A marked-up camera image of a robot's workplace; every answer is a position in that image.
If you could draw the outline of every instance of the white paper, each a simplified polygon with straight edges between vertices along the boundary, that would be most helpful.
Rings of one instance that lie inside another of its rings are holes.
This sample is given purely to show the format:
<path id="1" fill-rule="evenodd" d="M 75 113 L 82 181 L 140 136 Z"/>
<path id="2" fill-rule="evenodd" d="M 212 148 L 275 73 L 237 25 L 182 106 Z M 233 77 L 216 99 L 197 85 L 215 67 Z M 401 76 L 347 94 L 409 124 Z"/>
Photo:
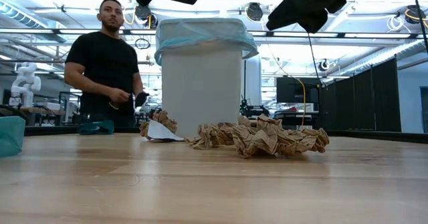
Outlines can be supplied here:
<path id="1" fill-rule="evenodd" d="M 147 135 L 150 138 L 163 140 L 176 140 L 176 141 L 184 141 L 184 138 L 178 137 L 173 134 L 167 127 L 163 126 L 161 123 L 151 120 L 148 125 L 148 133 Z"/>

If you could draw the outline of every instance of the black partition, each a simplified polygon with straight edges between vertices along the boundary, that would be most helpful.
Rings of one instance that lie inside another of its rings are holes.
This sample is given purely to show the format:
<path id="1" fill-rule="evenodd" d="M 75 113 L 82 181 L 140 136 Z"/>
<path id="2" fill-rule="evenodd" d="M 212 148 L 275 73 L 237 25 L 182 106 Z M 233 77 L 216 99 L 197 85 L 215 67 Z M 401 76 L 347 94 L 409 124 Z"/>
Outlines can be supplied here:
<path id="1" fill-rule="evenodd" d="M 327 130 L 401 131 L 395 58 L 323 87 L 320 97 Z"/>

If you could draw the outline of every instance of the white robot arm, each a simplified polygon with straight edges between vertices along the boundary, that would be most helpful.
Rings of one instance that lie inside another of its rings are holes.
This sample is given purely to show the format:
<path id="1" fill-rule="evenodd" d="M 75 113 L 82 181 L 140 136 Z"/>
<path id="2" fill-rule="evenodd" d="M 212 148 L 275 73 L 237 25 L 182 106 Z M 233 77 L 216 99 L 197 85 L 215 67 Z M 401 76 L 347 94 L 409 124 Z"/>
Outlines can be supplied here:
<path id="1" fill-rule="evenodd" d="M 18 68 L 18 76 L 12 83 L 11 98 L 9 99 L 10 106 L 18 106 L 21 104 L 21 94 L 23 94 L 22 106 L 33 106 L 33 92 L 40 91 L 41 89 L 41 80 L 34 75 L 36 70 L 37 65 L 35 63 L 24 63 L 22 67 Z"/>

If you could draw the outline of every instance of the man's right arm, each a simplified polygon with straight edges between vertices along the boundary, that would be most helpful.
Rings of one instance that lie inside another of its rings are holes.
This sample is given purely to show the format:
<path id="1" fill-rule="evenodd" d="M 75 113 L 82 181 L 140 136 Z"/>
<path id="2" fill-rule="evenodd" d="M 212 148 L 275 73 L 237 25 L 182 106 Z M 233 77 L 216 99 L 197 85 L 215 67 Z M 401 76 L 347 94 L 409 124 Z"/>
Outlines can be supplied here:
<path id="1" fill-rule="evenodd" d="M 64 82 L 83 92 L 110 96 L 112 91 L 111 87 L 93 82 L 83 75 L 84 71 L 85 66 L 81 64 L 74 62 L 66 63 L 66 68 L 64 70 Z"/>

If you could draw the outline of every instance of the crumpled brown paper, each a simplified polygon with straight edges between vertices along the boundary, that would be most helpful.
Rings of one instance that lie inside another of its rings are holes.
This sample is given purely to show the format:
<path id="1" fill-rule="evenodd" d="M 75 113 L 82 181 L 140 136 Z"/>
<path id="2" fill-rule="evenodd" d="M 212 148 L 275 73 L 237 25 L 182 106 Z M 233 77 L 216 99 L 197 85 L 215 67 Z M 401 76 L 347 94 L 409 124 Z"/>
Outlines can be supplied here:
<path id="1" fill-rule="evenodd" d="M 268 154 L 293 156 L 306 151 L 325 152 L 330 143 L 327 133 L 319 130 L 284 130 L 281 120 L 272 120 L 264 115 L 257 119 L 257 127 L 251 127 L 249 120 L 239 117 L 239 125 L 220 123 L 204 125 L 198 129 L 194 140 L 186 140 L 192 148 L 208 149 L 220 145 L 235 145 L 243 158 L 249 158 L 258 151 Z"/>
<path id="2" fill-rule="evenodd" d="M 162 110 L 159 114 L 155 114 L 153 116 L 153 120 L 161 123 L 163 126 L 165 126 L 167 129 L 169 129 L 174 134 L 177 131 L 177 122 L 169 119 L 168 118 L 168 112 L 166 112 L 165 110 Z M 148 122 L 144 122 L 141 124 L 140 134 L 141 134 L 141 136 L 146 137 L 147 139 L 151 140 L 151 138 L 148 136 Z"/>

